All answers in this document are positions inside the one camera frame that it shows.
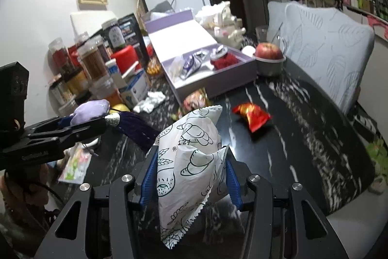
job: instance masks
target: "table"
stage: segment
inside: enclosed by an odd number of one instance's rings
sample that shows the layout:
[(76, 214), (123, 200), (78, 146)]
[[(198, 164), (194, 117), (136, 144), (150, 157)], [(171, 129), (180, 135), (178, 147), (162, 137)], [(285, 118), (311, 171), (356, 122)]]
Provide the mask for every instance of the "table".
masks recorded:
[[(178, 104), (163, 77), (152, 79), (152, 90), (163, 91), (166, 101), (150, 115), (142, 116), (162, 130), (172, 124), (170, 114)], [(249, 101), (272, 115), (271, 122), (254, 134), (241, 117), (231, 112), (234, 106)], [(251, 172), (268, 179), (274, 190), (299, 181), (327, 215), (353, 200), (373, 180), (372, 163), (346, 117), (291, 61), (287, 61), (280, 77), (258, 77), (213, 102), (223, 107), (217, 123), (223, 145), (230, 144), (236, 159), (245, 162)], [(144, 152), (114, 130), (102, 136), (96, 153), (99, 157), (92, 158), (85, 178), (92, 186), (111, 183), (145, 159)], [(77, 187), (54, 185), (65, 200)], [(167, 248), (160, 242), (157, 209), (157, 205), (150, 205), (139, 214), (138, 228), (140, 237), (146, 237), (140, 238), (143, 250), (161, 256)], [(166, 252), (166, 257), (186, 256), (189, 249), (193, 258), (221, 254), (237, 258), (243, 240), (244, 214), (226, 200), (204, 208), (200, 215), (173, 252)], [(198, 250), (201, 240), (203, 247)]]

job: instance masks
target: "red and gold wrapper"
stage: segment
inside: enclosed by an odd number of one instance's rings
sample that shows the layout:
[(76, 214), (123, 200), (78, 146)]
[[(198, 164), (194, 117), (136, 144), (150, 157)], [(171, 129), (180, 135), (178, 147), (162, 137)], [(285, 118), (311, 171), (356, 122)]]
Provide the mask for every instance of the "red and gold wrapper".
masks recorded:
[(246, 103), (232, 109), (233, 113), (240, 114), (246, 121), (251, 132), (260, 129), (272, 116), (256, 104)]

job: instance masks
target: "red apple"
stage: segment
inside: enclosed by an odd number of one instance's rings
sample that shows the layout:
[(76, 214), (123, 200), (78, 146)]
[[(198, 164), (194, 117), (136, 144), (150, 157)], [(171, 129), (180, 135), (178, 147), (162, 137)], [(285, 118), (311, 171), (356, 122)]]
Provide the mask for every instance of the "red apple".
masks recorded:
[(266, 58), (267, 60), (281, 60), (283, 53), (279, 47), (272, 43), (259, 43), (256, 47), (255, 56), (259, 58)]

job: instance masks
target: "bowl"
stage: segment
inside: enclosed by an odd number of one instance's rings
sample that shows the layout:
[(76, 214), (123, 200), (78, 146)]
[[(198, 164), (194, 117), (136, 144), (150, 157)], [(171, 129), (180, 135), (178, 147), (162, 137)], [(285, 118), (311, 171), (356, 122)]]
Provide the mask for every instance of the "bowl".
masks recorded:
[(271, 77), (278, 76), (282, 72), (283, 63), (286, 57), (283, 56), (280, 60), (268, 60), (254, 56), (256, 60), (257, 73), (261, 76)]

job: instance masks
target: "metal bolt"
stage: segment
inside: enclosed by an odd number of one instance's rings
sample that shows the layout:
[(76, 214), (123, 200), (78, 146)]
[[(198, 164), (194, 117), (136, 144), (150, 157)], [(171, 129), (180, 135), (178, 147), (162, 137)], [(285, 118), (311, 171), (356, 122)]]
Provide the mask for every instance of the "metal bolt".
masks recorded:
[(90, 189), (90, 184), (83, 183), (82, 185), (80, 185), (80, 189), (81, 191), (88, 191)]
[(256, 183), (260, 180), (260, 176), (257, 174), (251, 174), (249, 176), (249, 180), (252, 181), (253, 183)]
[(132, 175), (123, 175), (123, 177), (121, 177), (121, 180), (124, 181), (125, 183), (128, 183), (132, 180)]
[(292, 188), (296, 191), (302, 190), (303, 186), (300, 183), (293, 183)]

